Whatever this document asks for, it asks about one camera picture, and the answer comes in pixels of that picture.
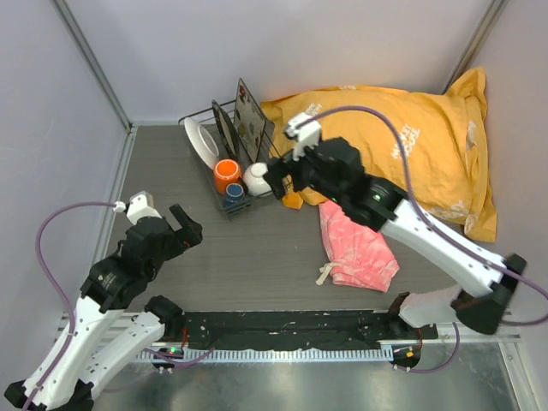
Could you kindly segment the brown checkered rim plate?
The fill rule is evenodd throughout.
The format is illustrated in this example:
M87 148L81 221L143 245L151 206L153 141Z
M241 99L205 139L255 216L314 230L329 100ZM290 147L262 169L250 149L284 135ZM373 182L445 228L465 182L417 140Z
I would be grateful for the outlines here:
M220 106L216 100L212 100L211 108L215 117L217 130L222 139L223 146L226 149L229 158L239 161L239 138L228 113Z

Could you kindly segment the orange glass mug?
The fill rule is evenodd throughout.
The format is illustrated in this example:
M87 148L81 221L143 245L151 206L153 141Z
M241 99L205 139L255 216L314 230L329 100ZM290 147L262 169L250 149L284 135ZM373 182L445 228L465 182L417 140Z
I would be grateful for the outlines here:
M233 159L220 160L213 168L215 188L220 194L225 193L228 184L238 182L240 178L241 166Z

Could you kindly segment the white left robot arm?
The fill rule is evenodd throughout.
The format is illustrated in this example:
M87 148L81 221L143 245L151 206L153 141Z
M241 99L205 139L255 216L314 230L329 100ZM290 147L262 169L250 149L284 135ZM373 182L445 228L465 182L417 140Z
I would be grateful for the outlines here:
M173 229L143 193L129 202L106 202L104 207L125 214L132 225L116 251L91 267L75 304L69 303L42 254L42 234L54 217L39 227L37 259L68 309L68 324L36 371L7 387L4 396L15 408L90 410L105 385L136 354L158 339L171 342L181 335L182 309L160 295L149 300L135 325L97 349L103 334L146 290L162 265L203 240L202 226L178 204L170 212L180 229Z

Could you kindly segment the green rimmed white plate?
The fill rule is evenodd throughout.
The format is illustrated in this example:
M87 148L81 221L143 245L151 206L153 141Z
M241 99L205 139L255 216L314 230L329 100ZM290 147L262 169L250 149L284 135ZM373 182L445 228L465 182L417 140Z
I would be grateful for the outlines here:
M187 117L183 121L188 140L201 161L211 170L220 161L217 143L208 130L194 119Z

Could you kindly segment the dark blue mug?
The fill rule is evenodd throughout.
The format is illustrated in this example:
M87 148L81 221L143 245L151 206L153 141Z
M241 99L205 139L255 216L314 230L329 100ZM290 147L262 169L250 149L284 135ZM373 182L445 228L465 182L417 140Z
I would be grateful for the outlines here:
M223 207L229 208L231 206L235 206L236 204L244 200L245 196L245 189L240 183L230 183L225 188Z

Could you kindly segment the white bowl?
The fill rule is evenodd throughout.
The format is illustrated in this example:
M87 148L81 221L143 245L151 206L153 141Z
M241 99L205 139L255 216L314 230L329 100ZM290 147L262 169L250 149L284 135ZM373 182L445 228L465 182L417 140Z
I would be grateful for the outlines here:
M250 195L260 196L271 191L270 185L264 178L267 170L267 164L263 162L251 164L245 170L243 181Z

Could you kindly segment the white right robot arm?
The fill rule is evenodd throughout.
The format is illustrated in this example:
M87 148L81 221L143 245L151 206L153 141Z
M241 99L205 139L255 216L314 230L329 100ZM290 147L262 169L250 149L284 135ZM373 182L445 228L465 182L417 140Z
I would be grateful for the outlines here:
M299 158L288 152L267 163L264 175L276 198L286 194L284 179L295 189L313 188L337 203L353 222L412 248L452 277L457 285L424 294L402 294L386 320L388 331L408 337L423 325L460 321L493 335L527 262L478 247L436 219L418 216L408 194L395 183L365 172L360 153L341 137L305 148Z

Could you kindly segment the square floral plate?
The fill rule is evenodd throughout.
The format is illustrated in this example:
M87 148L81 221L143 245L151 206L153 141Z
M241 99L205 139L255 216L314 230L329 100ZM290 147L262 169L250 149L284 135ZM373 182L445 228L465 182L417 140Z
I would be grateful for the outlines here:
M248 165L264 162L271 146L271 122L242 78L235 97L234 127Z

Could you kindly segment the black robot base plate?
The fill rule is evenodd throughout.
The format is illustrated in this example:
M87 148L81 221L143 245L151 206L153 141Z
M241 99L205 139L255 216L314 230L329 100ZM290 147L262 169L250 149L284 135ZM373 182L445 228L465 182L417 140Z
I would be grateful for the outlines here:
M379 348L382 341L435 340L395 314L374 310L187 312L180 333L192 349L243 351Z

